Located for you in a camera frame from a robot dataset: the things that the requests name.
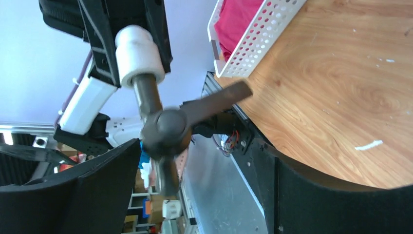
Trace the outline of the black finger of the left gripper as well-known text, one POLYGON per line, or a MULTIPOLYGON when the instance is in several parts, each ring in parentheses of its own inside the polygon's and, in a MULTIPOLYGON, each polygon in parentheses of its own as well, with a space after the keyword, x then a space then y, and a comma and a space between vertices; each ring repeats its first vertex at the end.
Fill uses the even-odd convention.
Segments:
POLYGON ((165 73, 170 73, 170 64, 173 60, 166 12, 163 0, 144 0, 146 8, 147 26, 153 41, 158 46, 160 58, 165 73))

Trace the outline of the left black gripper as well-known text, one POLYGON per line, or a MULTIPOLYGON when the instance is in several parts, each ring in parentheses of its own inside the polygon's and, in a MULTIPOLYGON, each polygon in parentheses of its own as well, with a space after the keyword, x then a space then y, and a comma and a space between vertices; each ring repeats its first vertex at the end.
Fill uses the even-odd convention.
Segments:
POLYGON ((93 65, 90 75, 120 87, 114 37, 101 0, 39 0, 46 25, 89 42, 93 65))

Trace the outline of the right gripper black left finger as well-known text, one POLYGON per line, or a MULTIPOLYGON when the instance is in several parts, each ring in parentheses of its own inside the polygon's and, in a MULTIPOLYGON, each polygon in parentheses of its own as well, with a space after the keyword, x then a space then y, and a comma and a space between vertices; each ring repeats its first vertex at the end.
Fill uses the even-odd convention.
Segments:
POLYGON ((2 186, 1 233, 121 233, 140 154, 132 139, 63 172, 2 186))

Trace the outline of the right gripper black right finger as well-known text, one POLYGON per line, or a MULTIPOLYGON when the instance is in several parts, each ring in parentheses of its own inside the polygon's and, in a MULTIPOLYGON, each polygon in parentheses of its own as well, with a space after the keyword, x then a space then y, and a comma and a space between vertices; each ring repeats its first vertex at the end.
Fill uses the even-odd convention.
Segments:
POLYGON ((262 139, 250 145, 271 234, 410 234, 413 188, 379 189, 304 165, 262 139))

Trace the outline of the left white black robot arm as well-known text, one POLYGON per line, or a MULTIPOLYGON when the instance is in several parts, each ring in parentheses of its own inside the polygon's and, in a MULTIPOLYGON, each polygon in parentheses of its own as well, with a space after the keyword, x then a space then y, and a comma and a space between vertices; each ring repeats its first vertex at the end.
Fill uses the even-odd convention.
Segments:
POLYGON ((159 102, 157 86, 173 59, 164 2, 41 0, 39 7, 48 26, 91 47, 54 139, 97 156, 137 138, 138 118, 111 119, 101 109, 120 88, 134 89, 139 106, 159 102))

